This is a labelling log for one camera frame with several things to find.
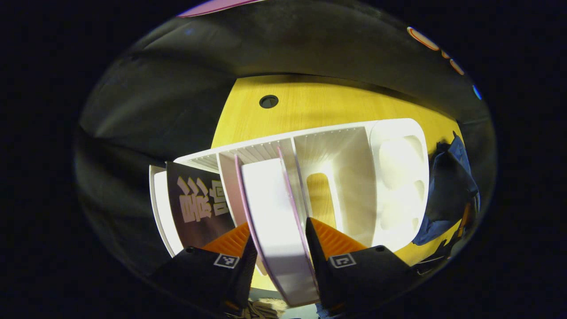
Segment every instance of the white dish rack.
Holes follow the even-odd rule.
[[[256,138],[174,161],[221,176],[235,226],[246,222],[235,156],[243,164],[278,158],[289,175],[301,222],[312,217],[307,178],[327,176],[337,230],[391,251],[416,236],[429,190],[425,136],[413,119],[364,121]]]

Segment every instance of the black fabric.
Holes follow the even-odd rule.
[[[76,132],[75,171],[83,212],[105,247],[141,275],[171,259],[148,197],[148,165],[156,159]]]
[[[448,155],[437,162],[435,191],[428,197],[425,213],[431,222],[448,220],[456,223],[463,217],[466,203],[471,201],[467,190],[467,172],[455,164]]]
[[[565,132],[558,116],[562,11],[535,0],[379,3],[446,45],[479,82],[501,166],[490,212],[473,240],[432,280],[367,317],[565,317],[565,270],[557,262],[565,238],[564,159],[553,155]],[[69,176],[74,127],[103,66],[194,2],[96,1],[82,2],[81,10],[72,10],[75,2],[6,4],[9,21],[16,16],[21,23],[6,32],[5,316],[199,318],[107,253],[84,221]],[[468,155],[478,164],[471,141],[465,138]],[[34,192],[30,181],[42,188]]]
[[[481,221],[496,186],[496,133],[489,119],[459,121],[463,142],[471,164],[471,175],[479,188],[481,206],[477,218]]]
[[[210,148],[232,75],[168,56],[119,59],[94,88],[86,133],[163,160]]]

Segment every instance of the wooden table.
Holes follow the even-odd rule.
[[[260,99],[266,95],[277,96],[278,104],[273,108],[260,107]],[[462,136],[454,119],[408,100],[391,90],[337,78],[312,75],[240,78],[226,100],[211,148],[300,129],[405,117],[420,124],[429,154],[435,151],[437,142],[451,142],[453,131]],[[325,212],[315,211],[314,217],[327,218]],[[448,242],[459,223],[425,245],[409,244],[395,254],[408,265],[415,265],[432,255],[444,239]],[[252,287],[276,290],[269,276],[262,276],[257,270]]]

